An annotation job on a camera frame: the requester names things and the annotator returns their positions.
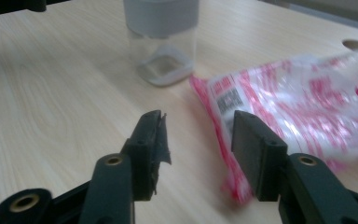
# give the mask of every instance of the plastic bag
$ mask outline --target plastic bag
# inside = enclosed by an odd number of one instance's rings
[[[228,167],[224,187],[240,203],[252,193],[230,150],[235,110],[260,117],[288,144],[289,155],[317,156],[333,171],[358,159],[358,51],[323,61],[297,57],[209,80],[191,77],[190,85],[213,121]]]

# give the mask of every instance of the wood grain surface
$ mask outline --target wood grain surface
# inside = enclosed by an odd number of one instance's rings
[[[253,0],[201,0],[196,75],[214,77],[298,54],[348,52],[358,29]],[[120,0],[73,0],[0,15],[0,202],[28,188],[58,196],[119,152],[138,118],[167,113],[172,166],[142,223],[281,223],[276,203],[238,206],[211,120],[184,80],[156,88],[135,75]],[[358,191],[358,162],[338,177]]]

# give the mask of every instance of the gray lid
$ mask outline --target gray lid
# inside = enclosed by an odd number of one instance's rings
[[[128,27],[140,35],[163,38],[197,25],[199,0],[123,0]]]

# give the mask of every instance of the plastic container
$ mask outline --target plastic container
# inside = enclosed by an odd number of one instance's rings
[[[124,0],[137,74],[167,86],[192,74],[199,0]]]

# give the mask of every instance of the transparent container base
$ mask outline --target transparent container base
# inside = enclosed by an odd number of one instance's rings
[[[139,62],[136,71],[140,77],[156,86],[167,86],[191,75],[193,61],[179,49],[167,44]]]

